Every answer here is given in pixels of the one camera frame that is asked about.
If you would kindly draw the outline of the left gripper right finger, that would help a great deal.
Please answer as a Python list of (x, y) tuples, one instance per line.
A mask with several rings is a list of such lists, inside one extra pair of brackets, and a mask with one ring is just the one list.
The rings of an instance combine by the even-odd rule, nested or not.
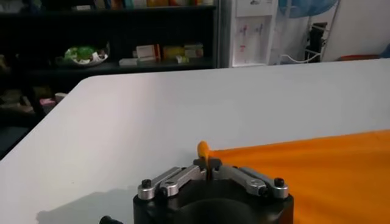
[(282, 178), (271, 178), (249, 167), (223, 165), (220, 159), (210, 159), (214, 180), (232, 180), (250, 195), (284, 200), (289, 196), (288, 185)]

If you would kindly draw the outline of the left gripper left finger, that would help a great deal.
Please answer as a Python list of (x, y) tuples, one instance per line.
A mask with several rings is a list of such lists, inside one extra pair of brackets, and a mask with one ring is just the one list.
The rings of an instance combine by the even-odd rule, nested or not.
[(158, 195), (173, 197), (190, 181), (205, 180), (206, 177), (206, 160), (195, 159), (188, 167), (173, 167), (153, 179), (144, 179), (138, 186), (137, 196), (141, 200), (152, 200)]

